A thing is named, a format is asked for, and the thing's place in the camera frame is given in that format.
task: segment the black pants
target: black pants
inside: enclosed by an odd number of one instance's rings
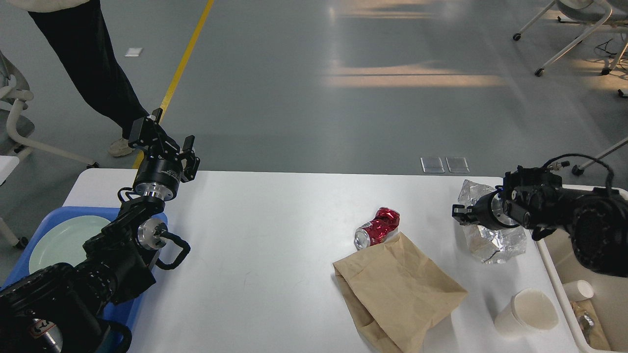
[[[29,12],[74,86],[94,110],[129,138],[133,121],[148,116],[116,61],[100,0],[51,13]]]

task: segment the floor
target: floor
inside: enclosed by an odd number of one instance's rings
[[[148,111],[161,103],[205,5],[102,3],[119,63]],[[423,175],[421,157],[459,156],[471,175],[501,176],[563,153],[596,155],[628,133],[628,101],[617,97],[628,89],[625,72],[599,76],[604,60],[594,50],[611,38],[613,50],[620,36],[593,35],[535,77],[582,30],[550,11],[514,42],[544,5],[216,0],[163,126],[181,142],[196,136],[203,170]],[[0,31],[1,50],[35,93],[23,114],[35,123],[32,137],[103,168],[130,168],[134,156],[107,156],[118,128],[83,102],[28,14],[0,2]],[[126,58],[130,47],[144,51]],[[606,159],[622,188],[627,156]],[[1,188],[2,217],[30,237],[84,168],[33,153]],[[605,172],[561,175],[601,185]],[[19,255],[0,244],[1,281]]]

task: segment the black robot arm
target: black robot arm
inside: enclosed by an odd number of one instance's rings
[[[134,122],[129,145],[141,148],[144,159],[133,187],[123,188],[128,199],[118,193],[117,218],[83,244],[87,259],[76,267],[49,266],[0,291],[0,352],[91,353],[110,330],[122,331],[126,338],[116,352],[128,349],[130,330],[100,315],[108,303],[136,298],[153,285],[154,264],[173,269],[190,252],[153,216],[176,197],[180,182],[195,178],[200,163],[194,136],[180,149],[158,124],[161,109],[153,115],[157,119]],[[159,260],[165,239],[182,249],[172,264]]]
[[[578,262],[594,272],[628,276],[628,203],[612,189],[609,170],[605,188],[593,191],[563,188],[562,178],[552,170],[569,165],[549,160],[541,168],[517,167],[507,172],[503,185],[481,197],[475,205],[452,206],[452,216],[461,224],[480,224],[497,230],[517,227],[531,229],[538,241],[557,229],[569,233]]]

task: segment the table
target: table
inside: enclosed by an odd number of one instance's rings
[[[87,170],[64,205],[116,207],[117,190],[131,186],[134,175]],[[332,263],[355,251],[355,228],[386,206],[401,214],[399,230],[469,292],[428,332],[422,353],[578,352],[531,239],[526,254],[506,264],[471,257],[450,217],[464,179],[200,171],[165,211],[170,230],[192,251],[179,268],[156,270],[130,351],[376,352],[355,329]],[[176,250],[170,252],[162,254],[165,262]],[[552,299],[560,323],[545,334],[504,340],[492,318],[527,287]]]

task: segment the aluminum can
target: aluminum can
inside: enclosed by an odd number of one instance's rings
[[[372,221],[355,230],[354,244],[358,250],[384,242],[386,236],[399,226],[399,212],[382,207]]]

